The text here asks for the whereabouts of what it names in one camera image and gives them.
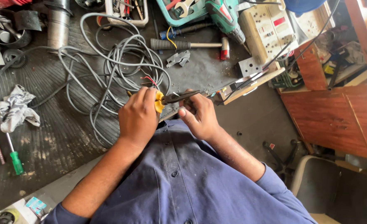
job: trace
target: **wrench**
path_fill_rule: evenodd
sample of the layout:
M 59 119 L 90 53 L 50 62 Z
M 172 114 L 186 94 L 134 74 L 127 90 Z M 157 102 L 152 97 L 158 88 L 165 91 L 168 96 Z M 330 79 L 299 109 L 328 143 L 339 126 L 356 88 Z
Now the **wrench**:
M 183 13 L 180 15 L 180 18 L 186 17 L 189 12 L 189 6 L 194 2 L 194 0 L 185 0 L 184 2 L 178 2 L 175 5 L 174 9 L 181 7 L 183 9 Z

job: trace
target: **white plastic tray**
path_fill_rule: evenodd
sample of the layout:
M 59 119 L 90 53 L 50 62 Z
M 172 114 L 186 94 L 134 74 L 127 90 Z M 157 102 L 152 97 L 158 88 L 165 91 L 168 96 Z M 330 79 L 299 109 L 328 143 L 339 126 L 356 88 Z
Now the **white plastic tray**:
M 113 3 L 112 0 L 106 0 L 105 1 L 105 5 L 106 5 L 106 14 L 107 15 L 113 15 Z M 148 14 L 148 1 L 147 0 L 143 0 L 143 10 L 144 10 L 144 18 L 143 20 L 127 20 L 128 22 L 134 24 L 137 27 L 143 28 L 145 27 L 146 23 L 148 23 L 149 21 L 149 14 Z M 107 20 L 109 20 L 110 23 L 112 24 L 118 24 L 118 25 L 123 25 L 126 26 L 127 24 L 124 22 L 121 22 L 119 20 L 116 19 L 112 19 L 112 18 L 107 18 Z

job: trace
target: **person's left hand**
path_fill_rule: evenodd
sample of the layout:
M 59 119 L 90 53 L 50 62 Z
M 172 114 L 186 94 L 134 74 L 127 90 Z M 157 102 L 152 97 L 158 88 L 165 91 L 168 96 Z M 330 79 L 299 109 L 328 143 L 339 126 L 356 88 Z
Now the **person's left hand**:
M 119 109 L 120 136 L 117 143 L 143 150 L 156 131 L 159 114 L 156 113 L 155 88 L 142 87 Z

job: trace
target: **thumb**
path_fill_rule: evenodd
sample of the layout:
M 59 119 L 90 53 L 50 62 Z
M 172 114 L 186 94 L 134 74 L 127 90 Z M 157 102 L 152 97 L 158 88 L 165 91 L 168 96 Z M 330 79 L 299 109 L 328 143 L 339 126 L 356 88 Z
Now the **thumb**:
M 188 127 L 193 127 L 198 123 L 195 116 L 185 108 L 178 110 L 178 114 Z

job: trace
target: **hand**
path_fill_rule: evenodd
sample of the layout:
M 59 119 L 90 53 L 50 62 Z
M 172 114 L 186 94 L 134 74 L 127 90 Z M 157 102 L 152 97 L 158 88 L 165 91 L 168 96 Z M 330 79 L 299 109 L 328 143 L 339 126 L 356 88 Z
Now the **hand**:
M 142 87 L 119 109 L 117 143 L 124 142 L 141 151 L 145 148 L 156 131 L 160 116 L 154 108 L 156 92 L 155 88 Z
M 207 97 L 202 96 L 200 93 L 190 97 L 193 102 L 193 106 L 197 110 L 196 115 L 193 115 L 188 105 L 184 105 L 184 102 L 180 102 L 180 106 L 185 106 L 185 109 L 180 109 L 178 114 L 181 119 L 189 127 L 192 134 L 200 140 L 210 141 L 216 136 L 217 132 L 221 130 L 221 127 L 216 120 L 215 110 L 213 102 Z

